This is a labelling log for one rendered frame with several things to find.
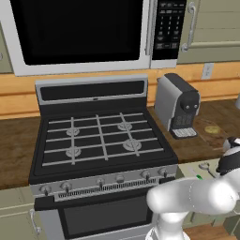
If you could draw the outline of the pale green wall cupboard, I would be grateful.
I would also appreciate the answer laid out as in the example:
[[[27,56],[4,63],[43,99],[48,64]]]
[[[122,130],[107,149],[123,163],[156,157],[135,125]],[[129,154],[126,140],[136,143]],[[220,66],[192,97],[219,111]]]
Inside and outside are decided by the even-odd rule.
[[[0,23],[0,73],[12,73],[12,65],[8,55],[8,48]]]

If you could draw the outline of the white wall socket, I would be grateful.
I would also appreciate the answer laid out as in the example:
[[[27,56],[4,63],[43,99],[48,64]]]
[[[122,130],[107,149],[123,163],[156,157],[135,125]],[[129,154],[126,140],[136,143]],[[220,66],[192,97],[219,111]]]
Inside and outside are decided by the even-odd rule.
[[[203,80],[209,80],[211,78],[213,68],[214,68],[213,63],[205,63],[203,65],[203,69],[202,69],[202,79]]]

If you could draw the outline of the pale green open drawer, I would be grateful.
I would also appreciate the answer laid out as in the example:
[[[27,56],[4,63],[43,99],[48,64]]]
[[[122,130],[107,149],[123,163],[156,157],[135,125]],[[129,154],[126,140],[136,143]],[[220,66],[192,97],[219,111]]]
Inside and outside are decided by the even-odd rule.
[[[176,177],[196,177],[199,175],[202,179],[212,179],[213,176],[207,170],[202,170],[199,167],[202,163],[204,163],[204,160],[179,164]],[[237,212],[237,215],[234,212],[218,216],[190,212],[185,218],[183,227],[191,228],[205,224],[210,224],[213,227],[224,225],[229,233],[233,233],[237,224],[240,222],[240,201],[237,202],[234,211]]]

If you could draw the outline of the yellow potato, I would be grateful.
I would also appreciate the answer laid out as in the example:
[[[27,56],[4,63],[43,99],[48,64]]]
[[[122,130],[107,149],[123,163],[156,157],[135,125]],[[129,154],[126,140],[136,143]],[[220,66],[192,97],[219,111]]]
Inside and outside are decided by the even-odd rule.
[[[207,126],[204,131],[210,134],[218,134],[220,132],[220,127],[218,126]]]

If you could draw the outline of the black and silver stove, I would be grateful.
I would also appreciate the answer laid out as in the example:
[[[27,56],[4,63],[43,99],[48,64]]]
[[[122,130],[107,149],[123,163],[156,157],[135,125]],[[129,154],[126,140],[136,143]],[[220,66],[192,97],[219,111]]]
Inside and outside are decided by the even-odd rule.
[[[146,75],[44,80],[35,84],[40,126],[29,174],[34,199],[151,177],[175,177],[178,158],[146,109]],[[166,168],[167,177],[158,174]],[[45,196],[40,188],[50,186]]]

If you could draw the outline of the pale green base cupboard door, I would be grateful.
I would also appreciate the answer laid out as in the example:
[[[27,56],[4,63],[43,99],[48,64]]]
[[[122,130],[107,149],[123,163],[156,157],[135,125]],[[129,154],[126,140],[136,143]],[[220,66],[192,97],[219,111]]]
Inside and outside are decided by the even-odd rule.
[[[36,234],[29,210],[34,208],[30,187],[0,190],[0,240],[47,240],[38,213],[35,222],[41,228]]]

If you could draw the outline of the pale green wall cupboard door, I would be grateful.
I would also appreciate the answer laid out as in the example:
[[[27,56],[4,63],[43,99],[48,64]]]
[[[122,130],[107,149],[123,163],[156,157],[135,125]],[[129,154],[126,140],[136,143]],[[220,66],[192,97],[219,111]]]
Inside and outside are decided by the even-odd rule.
[[[190,2],[197,9],[193,39],[187,52]],[[178,64],[240,61],[240,0],[187,0]]]

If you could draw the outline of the grey and black coffee machine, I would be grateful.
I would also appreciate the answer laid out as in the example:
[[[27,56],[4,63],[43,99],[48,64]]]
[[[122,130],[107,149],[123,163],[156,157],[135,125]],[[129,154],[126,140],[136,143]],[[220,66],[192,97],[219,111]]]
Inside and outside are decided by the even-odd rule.
[[[175,139],[193,138],[194,117],[199,113],[201,95],[178,74],[167,73],[157,79],[155,113]]]

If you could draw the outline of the wooden cutting board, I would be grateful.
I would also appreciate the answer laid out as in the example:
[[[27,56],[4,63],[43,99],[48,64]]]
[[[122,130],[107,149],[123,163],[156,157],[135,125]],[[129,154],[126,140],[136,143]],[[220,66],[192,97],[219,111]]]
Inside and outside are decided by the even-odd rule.
[[[218,126],[216,123],[203,118],[197,118],[194,120],[195,130],[198,132],[199,136],[212,147],[213,150],[222,150],[225,140],[229,135],[220,127],[220,132],[218,134],[210,134],[204,131],[207,126]]]

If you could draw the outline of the oven door with dark window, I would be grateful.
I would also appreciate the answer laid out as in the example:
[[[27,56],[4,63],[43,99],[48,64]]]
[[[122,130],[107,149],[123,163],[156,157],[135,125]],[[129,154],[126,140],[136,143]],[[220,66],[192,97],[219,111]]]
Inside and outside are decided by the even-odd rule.
[[[143,240],[156,220],[146,193],[37,212],[48,240]]]

